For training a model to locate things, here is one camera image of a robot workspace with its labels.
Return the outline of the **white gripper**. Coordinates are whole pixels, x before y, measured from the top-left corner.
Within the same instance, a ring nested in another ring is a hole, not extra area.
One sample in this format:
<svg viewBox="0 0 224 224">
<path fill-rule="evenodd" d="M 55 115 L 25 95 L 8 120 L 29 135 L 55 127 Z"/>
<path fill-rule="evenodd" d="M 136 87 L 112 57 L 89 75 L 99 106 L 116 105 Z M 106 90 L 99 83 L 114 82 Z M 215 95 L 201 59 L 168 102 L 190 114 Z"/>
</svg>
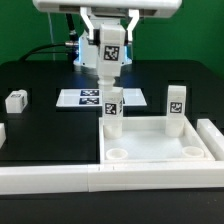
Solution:
<svg viewBox="0 0 224 224">
<path fill-rule="evenodd" d="M 100 30 L 90 19 L 92 15 L 125 17 L 128 22 L 125 43 L 133 42 L 133 30 L 139 17 L 170 18 L 182 4 L 182 0 L 32 0 L 37 10 L 51 13 L 81 15 L 88 29 L 88 43 L 100 44 Z"/>
</svg>

